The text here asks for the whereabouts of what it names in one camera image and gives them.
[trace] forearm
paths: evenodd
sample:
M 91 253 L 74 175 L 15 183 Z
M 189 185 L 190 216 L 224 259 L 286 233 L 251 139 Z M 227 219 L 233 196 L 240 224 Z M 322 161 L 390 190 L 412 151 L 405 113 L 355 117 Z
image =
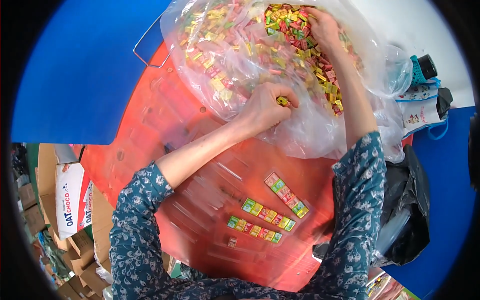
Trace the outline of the forearm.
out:
M 239 121 L 233 120 L 155 163 L 170 187 L 175 189 L 212 158 L 248 138 L 243 128 Z
M 348 54 L 340 48 L 332 51 L 329 58 L 342 90 L 347 148 L 350 148 L 359 138 L 377 131 L 377 123 L 360 76 Z

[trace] red surface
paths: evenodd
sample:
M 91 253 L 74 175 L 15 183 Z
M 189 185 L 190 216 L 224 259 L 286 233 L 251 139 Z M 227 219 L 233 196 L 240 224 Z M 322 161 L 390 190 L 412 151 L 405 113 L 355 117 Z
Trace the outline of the red surface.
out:
M 162 44 L 152 64 L 161 64 L 166 55 Z M 93 183 L 113 206 L 133 173 L 164 155 L 165 148 L 179 148 L 223 124 L 208 111 L 201 113 L 201 107 L 170 60 L 161 69 L 145 69 L 114 142 L 88 145 L 82 157 Z M 324 158 L 286 157 L 279 148 L 253 138 L 232 147 L 188 178 L 161 205 L 156 217 L 162 249 L 210 276 L 299 290 L 319 266 L 312 258 L 312 245 L 331 237 L 324 234 L 333 218 L 333 163 Z M 296 217 L 264 184 L 272 171 L 310 209 L 304 218 Z M 297 224 L 286 232 L 241 211 L 247 197 Z M 231 215 L 279 231 L 283 237 L 273 244 L 229 229 Z M 231 237 L 238 239 L 234 249 L 227 247 Z

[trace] printed cartoon bag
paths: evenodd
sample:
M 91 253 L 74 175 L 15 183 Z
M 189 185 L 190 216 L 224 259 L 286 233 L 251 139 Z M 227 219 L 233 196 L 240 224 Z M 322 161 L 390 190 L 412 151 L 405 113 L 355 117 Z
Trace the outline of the printed cartoon bag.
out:
M 429 137 L 435 140 L 445 135 L 448 130 L 448 112 L 442 118 L 438 115 L 439 86 L 440 80 L 432 78 L 424 84 L 409 88 L 395 99 L 403 115 L 404 137 L 423 128 L 428 128 Z M 430 130 L 440 125 L 445 125 L 444 131 L 434 136 Z

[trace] blue wall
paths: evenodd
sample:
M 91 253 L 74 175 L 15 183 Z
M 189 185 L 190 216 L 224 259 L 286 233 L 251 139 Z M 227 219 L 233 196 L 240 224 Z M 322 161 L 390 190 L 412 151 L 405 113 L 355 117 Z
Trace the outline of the blue wall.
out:
M 168 1 L 67 0 L 35 46 L 18 91 L 13 142 L 109 144 L 145 65 L 132 49 Z M 146 38 L 150 58 L 162 39 Z

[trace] blue cloth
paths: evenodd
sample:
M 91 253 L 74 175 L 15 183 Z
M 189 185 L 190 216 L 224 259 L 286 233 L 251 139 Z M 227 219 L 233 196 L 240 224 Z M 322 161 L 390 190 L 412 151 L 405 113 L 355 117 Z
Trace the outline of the blue cloth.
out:
M 362 137 L 332 166 L 339 191 L 336 228 L 322 264 L 299 292 L 237 278 L 174 279 L 165 272 L 154 217 L 173 190 L 152 162 L 121 191 L 110 232 L 114 299 L 366 299 L 368 268 L 380 229 L 385 160 L 378 132 Z

